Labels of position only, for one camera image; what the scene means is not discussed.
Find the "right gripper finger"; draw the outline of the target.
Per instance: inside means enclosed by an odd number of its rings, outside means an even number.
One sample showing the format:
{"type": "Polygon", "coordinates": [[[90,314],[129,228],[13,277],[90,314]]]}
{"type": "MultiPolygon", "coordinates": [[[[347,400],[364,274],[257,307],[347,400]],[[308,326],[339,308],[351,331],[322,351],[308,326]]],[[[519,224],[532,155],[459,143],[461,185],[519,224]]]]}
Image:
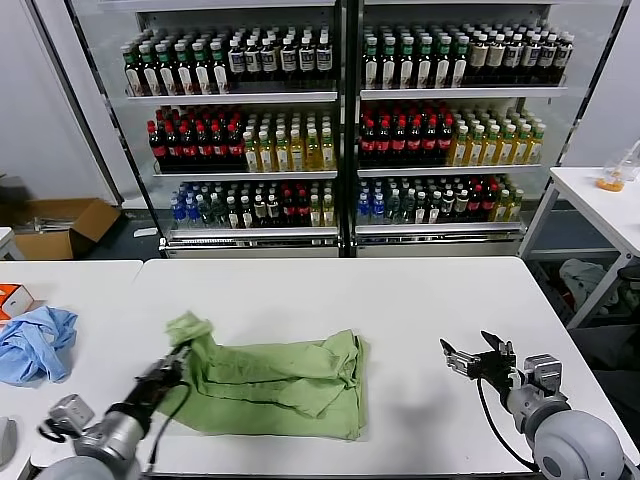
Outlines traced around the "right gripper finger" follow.
{"type": "Polygon", "coordinates": [[[478,358],[467,352],[456,350],[446,340],[440,339],[446,365],[454,372],[466,377],[477,377],[478,358]]]}
{"type": "Polygon", "coordinates": [[[510,341],[503,341],[497,335],[490,333],[488,331],[481,331],[482,338],[489,345],[490,350],[487,352],[483,352],[480,356],[483,359],[492,359],[492,360],[515,360],[516,355],[513,350],[512,343],[510,341]]]}

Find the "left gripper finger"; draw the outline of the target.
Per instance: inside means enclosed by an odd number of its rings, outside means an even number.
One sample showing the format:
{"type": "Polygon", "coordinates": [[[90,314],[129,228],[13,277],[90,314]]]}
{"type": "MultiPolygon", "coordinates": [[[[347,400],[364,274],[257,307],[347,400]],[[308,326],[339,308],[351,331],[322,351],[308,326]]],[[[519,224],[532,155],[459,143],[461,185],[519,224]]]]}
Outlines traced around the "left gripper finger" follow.
{"type": "Polygon", "coordinates": [[[175,346],[167,356],[167,362],[172,368],[176,368],[177,365],[184,367],[186,360],[192,350],[191,343],[182,343],[175,346]]]}

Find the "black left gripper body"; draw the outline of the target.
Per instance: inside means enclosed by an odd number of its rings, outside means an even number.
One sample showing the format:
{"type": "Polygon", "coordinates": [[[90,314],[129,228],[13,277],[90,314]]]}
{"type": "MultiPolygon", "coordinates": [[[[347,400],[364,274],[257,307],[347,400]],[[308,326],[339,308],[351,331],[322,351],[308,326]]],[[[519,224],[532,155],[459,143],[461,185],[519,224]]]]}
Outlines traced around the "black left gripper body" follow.
{"type": "Polygon", "coordinates": [[[156,409],[168,392],[182,381],[184,359],[175,355],[164,357],[152,364],[136,378],[133,390],[124,402],[137,407],[156,409]]]}

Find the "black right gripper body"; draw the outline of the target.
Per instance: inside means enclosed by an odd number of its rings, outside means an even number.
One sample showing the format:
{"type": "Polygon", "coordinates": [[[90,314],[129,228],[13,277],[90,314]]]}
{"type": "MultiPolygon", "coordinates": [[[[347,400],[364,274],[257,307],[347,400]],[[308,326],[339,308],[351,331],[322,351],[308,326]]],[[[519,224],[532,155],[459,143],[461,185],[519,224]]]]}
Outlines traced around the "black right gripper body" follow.
{"type": "Polygon", "coordinates": [[[479,390],[485,381],[500,396],[508,396],[511,391],[519,389],[523,380],[521,372],[516,368],[516,354],[511,348],[472,355],[467,375],[476,381],[479,390]]]}

